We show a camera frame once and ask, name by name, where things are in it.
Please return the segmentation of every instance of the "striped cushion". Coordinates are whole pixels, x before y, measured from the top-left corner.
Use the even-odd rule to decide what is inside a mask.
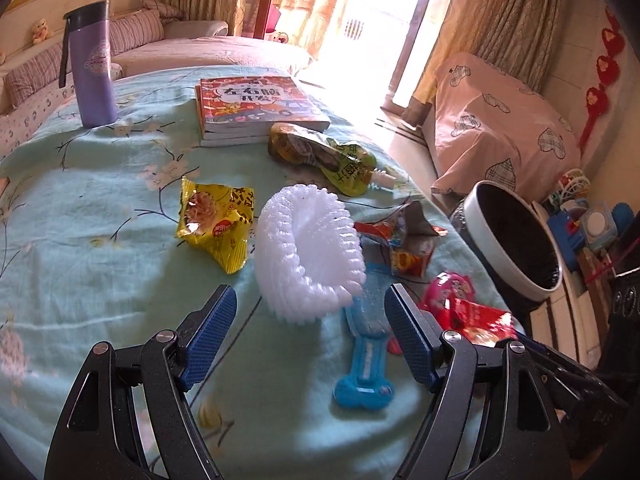
[[[4,77],[4,86],[14,108],[58,78],[60,60],[62,60],[62,43],[56,43]],[[71,71],[69,62],[66,64],[66,71],[67,73]]]
[[[157,10],[162,19],[177,18],[178,20],[181,20],[184,18],[184,12],[180,9],[176,9],[175,7],[162,2],[156,2],[155,0],[142,0],[142,6],[145,7],[145,9]]]
[[[140,10],[111,22],[111,55],[164,39],[164,29],[157,10]]]

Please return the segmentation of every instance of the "thermos lid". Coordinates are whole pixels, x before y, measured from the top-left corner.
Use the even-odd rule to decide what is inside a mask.
[[[64,20],[67,22],[69,32],[79,28],[103,22],[109,18],[109,1],[102,0],[94,2],[77,9],[70,10],[65,14]]]

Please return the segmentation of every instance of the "yellow snack bag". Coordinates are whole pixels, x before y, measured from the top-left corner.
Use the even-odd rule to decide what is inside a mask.
[[[275,123],[269,133],[269,154],[290,164],[316,166],[341,193],[363,195],[369,184],[393,189],[396,179],[376,169],[376,157],[356,142],[340,144],[325,134],[289,123]]]
[[[196,184],[182,178],[180,219],[175,235],[206,250],[227,274],[244,267],[253,222],[253,189]]]

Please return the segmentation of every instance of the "pink bedding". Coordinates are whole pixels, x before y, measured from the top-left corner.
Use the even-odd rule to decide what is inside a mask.
[[[298,46],[239,36],[162,40],[113,57],[113,62],[122,67],[127,77],[168,68],[207,65],[261,66],[293,75],[312,61],[306,50]]]
[[[571,126],[539,94],[466,52],[438,69],[435,146],[444,174],[432,192],[469,193],[493,180],[541,201],[580,166]]]

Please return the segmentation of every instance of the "screw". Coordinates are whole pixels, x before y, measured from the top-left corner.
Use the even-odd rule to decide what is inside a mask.
[[[516,352],[516,354],[524,354],[524,345],[520,341],[511,341],[509,348]]]
[[[109,343],[105,343],[101,341],[94,345],[94,354],[101,355],[104,354],[109,349]]]
[[[156,334],[156,341],[159,343],[167,343],[174,338],[173,330],[162,330],[162,332],[158,332]]]
[[[449,341],[450,343],[457,343],[462,340],[462,335],[456,332],[455,330],[447,330],[444,334],[444,339]]]

